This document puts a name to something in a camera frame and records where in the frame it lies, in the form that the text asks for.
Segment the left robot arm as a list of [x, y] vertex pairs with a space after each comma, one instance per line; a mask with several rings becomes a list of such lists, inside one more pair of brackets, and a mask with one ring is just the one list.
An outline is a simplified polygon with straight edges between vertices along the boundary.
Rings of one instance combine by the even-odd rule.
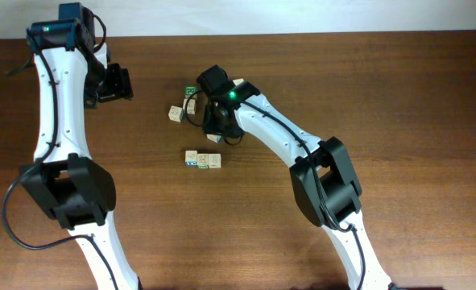
[[27, 30], [39, 77], [39, 137], [32, 164], [16, 180], [78, 243], [98, 288], [140, 289], [114, 223], [114, 179], [92, 160], [85, 135], [86, 109], [133, 97], [128, 70], [95, 39], [100, 22], [72, 2], [59, 6], [56, 20]]

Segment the wooden block blue side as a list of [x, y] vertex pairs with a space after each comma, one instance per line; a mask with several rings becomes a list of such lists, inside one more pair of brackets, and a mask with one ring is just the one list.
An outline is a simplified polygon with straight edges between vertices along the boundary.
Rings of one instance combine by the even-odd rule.
[[197, 166], [197, 151], [187, 150], [184, 161], [187, 166]]

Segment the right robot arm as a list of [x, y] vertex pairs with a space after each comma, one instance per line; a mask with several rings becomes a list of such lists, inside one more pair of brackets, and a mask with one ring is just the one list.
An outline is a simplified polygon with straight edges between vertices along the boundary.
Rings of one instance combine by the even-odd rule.
[[232, 81], [214, 65], [197, 78], [208, 98], [203, 129], [223, 139], [253, 135], [288, 167], [301, 213], [329, 236], [351, 289], [394, 289], [363, 223], [362, 186], [345, 145], [309, 134], [284, 117], [248, 81]]

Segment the wooden block blue edge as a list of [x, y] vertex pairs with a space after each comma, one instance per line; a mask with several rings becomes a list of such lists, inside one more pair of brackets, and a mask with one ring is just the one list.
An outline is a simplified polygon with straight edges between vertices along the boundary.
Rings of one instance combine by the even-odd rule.
[[215, 142], [215, 143], [220, 143], [221, 139], [222, 139], [221, 135], [207, 134], [206, 137], [207, 137], [208, 140], [210, 140], [212, 142]]

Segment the wooden block green side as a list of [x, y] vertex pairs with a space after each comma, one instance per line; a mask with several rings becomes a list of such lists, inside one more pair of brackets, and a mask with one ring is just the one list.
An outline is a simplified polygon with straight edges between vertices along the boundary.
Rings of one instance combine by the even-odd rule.
[[209, 155], [206, 153], [197, 154], [197, 167], [200, 169], [209, 168]]

